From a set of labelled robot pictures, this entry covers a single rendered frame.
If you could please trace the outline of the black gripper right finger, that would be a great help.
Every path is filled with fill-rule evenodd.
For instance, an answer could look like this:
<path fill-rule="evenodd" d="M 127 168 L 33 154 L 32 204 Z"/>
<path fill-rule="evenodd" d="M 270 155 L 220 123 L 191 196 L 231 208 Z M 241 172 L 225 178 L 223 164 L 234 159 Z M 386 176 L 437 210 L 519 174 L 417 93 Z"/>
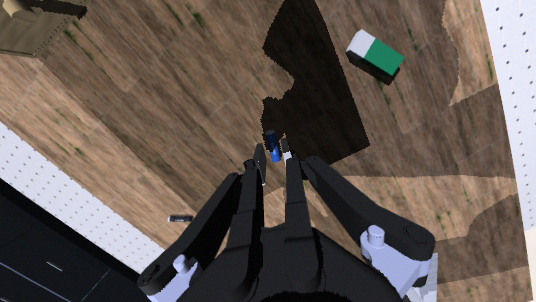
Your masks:
<path fill-rule="evenodd" d="M 303 186 L 310 184 L 350 237 L 365 262 L 382 274 L 401 298 L 426 285 L 436 240 L 424 227 L 377 205 L 318 156 L 298 160 L 281 139 L 286 165 L 284 268 L 292 290 L 314 294 L 319 263 Z"/>

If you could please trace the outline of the brown wooden drawer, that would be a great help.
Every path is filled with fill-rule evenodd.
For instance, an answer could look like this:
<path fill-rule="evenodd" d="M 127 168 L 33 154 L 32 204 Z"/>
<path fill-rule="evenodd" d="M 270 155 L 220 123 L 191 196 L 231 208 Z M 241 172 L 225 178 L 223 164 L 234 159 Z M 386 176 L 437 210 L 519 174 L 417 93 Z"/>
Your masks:
<path fill-rule="evenodd" d="M 82 2 L 0 0 L 0 49 L 36 54 Z"/>

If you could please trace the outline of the green and white eraser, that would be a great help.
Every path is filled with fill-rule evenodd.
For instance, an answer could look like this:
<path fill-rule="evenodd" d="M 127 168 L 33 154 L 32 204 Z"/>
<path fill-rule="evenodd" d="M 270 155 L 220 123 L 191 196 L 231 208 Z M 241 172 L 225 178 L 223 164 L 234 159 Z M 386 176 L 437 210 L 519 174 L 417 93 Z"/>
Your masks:
<path fill-rule="evenodd" d="M 404 57 L 362 29 L 348 46 L 346 53 L 383 76 L 392 76 Z"/>

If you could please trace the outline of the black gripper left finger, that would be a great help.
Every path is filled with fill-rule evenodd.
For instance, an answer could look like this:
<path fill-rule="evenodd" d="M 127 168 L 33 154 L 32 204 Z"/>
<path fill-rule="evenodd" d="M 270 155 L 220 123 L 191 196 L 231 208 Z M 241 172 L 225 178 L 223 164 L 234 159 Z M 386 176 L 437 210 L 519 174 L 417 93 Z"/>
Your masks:
<path fill-rule="evenodd" d="M 253 284 L 255 227 L 265 227 L 266 164 L 259 143 L 253 159 L 243 163 L 245 173 L 230 173 L 180 237 L 142 271 L 137 285 L 152 302 L 176 302 L 215 259 L 229 228 L 216 284 L 227 302 L 241 302 L 248 296 Z"/>

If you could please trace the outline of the blue battery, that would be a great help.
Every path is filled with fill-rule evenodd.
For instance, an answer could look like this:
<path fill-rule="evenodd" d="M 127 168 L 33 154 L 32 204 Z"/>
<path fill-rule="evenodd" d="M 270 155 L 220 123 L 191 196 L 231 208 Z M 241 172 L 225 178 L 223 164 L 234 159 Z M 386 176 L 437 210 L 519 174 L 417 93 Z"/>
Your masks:
<path fill-rule="evenodd" d="M 279 162 L 281 160 L 278 143 L 276 140 L 276 135 L 274 130 L 268 130 L 265 132 L 266 139 L 271 154 L 272 162 Z"/>

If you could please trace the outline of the small dark brown chest of drawers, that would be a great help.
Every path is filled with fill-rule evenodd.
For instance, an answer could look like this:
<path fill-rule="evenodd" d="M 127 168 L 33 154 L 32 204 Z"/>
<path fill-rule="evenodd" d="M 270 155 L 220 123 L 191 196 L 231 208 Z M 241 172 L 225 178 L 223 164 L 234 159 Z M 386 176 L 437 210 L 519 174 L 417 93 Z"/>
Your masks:
<path fill-rule="evenodd" d="M 83 2 L 72 12 L 72 14 L 62 23 L 62 25 L 53 33 L 53 35 L 45 42 L 36 54 L 9 51 L 0 49 L 0 54 L 14 55 L 29 58 L 39 58 L 42 53 L 51 45 L 51 43 L 61 34 L 61 32 L 72 22 L 72 20 L 86 7 L 91 0 L 83 0 Z"/>

